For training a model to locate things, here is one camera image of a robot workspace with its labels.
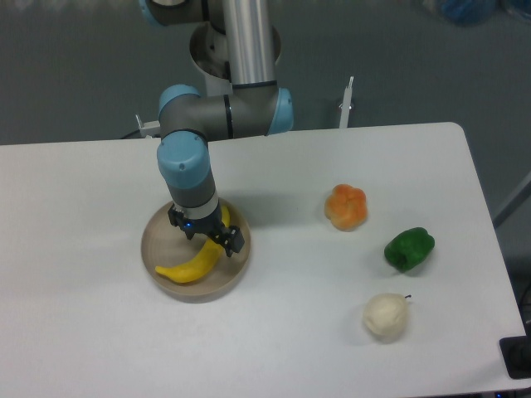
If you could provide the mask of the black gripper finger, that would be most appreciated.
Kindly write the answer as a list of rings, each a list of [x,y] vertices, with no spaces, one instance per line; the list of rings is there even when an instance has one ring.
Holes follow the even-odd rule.
[[[225,250],[227,257],[239,253],[244,246],[244,236],[238,226],[217,226],[207,236]]]
[[[187,219],[174,203],[168,209],[168,219],[173,227],[178,227],[181,231],[185,231]]]

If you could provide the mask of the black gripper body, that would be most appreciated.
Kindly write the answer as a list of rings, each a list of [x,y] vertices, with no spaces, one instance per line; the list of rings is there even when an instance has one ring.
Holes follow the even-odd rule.
[[[196,234],[207,235],[208,232],[212,231],[217,226],[224,226],[222,222],[222,210],[219,206],[209,216],[201,219],[186,217],[186,219],[187,226],[183,232],[189,240],[191,240]]]

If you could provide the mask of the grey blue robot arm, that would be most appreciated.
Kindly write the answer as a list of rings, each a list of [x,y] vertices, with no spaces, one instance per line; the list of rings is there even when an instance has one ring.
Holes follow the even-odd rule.
[[[202,234],[232,255],[245,239],[222,221],[208,144],[268,136],[292,129],[290,92],[277,84],[275,36],[267,1],[142,1],[144,17],[162,27],[209,22],[226,38],[224,67],[231,93],[201,96],[190,85],[168,87],[159,98],[158,169],[173,199],[172,226],[188,239]]]

